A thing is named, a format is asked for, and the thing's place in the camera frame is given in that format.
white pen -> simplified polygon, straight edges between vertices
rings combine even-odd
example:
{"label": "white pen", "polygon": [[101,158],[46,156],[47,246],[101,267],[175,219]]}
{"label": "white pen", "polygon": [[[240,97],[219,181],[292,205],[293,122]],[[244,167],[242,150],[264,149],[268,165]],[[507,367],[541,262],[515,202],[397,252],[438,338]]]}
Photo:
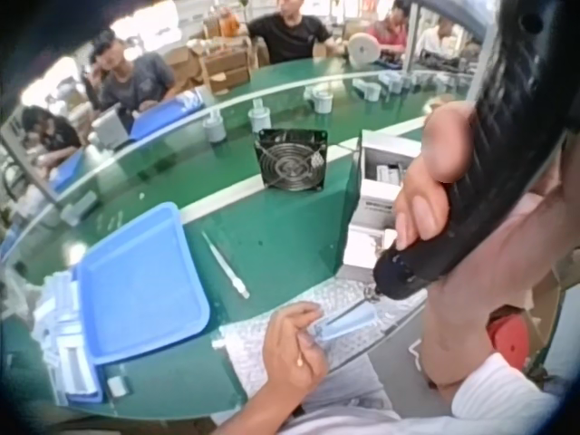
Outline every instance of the white pen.
{"label": "white pen", "polygon": [[237,277],[232,268],[226,262],[226,259],[219,253],[218,249],[214,246],[214,244],[211,243],[211,241],[208,238],[208,235],[204,232],[202,232],[201,235],[203,236],[203,238],[206,239],[206,242],[208,242],[211,253],[214,255],[221,268],[224,269],[224,272],[226,273],[227,277],[232,282],[232,286],[234,286],[237,292],[240,293],[244,297],[244,299],[250,297],[250,293],[247,291],[244,282]]}

white shirt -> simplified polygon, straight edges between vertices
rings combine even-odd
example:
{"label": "white shirt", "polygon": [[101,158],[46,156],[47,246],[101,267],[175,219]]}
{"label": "white shirt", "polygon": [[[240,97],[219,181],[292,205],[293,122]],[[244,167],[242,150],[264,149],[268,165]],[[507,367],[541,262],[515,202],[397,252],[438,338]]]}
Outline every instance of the white shirt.
{"label": "white shirt", "polygon": [[425,30],[417,42],[415,48],[415,53],[419,56],[423,50],[427,50],[430,53],[435,53],[440,56],[445,55],[445,48],[443,47],[443,41],[439,38],[439,26],[431,27],[431,29]]}
{"label": "white shirt", "polygon": [[556,407],[499,353],[463,382],[453,399],[452,417],[402,420],[394,411],[333,407],[306,414],[284,435],[515,435],[541,424]]}

man in gray t-shirt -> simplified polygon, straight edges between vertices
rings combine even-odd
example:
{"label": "man in gray t-shirt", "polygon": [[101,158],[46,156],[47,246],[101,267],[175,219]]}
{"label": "man in gray t-shirt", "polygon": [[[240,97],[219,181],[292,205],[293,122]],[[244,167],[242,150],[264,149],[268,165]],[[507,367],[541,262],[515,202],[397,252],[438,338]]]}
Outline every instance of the man in gray t-shirt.
{"label": "man in gray t-shirt", "polygon": [[120,102],[129,111],[146,111],[178,93],[173,71],[157,53],[128,61],[124,43],[111,31],[103,32],[93,44],[97,62],[110,72],[101,88],[103,110]]}

black fan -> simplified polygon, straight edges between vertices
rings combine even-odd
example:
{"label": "black fan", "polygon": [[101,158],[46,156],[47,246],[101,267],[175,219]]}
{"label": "black fan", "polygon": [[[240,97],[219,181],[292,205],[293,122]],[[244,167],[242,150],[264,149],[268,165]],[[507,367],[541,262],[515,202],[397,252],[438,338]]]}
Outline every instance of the black fan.
{"label": "black fan", "polygon": [[256,155],[267,187],[322,190],[328,134],[320,130],[261,130]]}

black handle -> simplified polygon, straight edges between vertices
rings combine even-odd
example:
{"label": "black handle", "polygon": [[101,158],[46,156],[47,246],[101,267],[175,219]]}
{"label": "black handle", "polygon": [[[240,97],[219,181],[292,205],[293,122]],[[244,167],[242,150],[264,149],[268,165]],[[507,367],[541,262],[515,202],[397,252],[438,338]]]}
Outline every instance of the black handle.
{"label": "black handle", "polygon": [[580,87],[580,1],[504,0],[470,120],[472,161],[445,186],[449,223],[429,241],[383,253],[380,293],[405,299],[450,272],[505,218],[550,160]]}

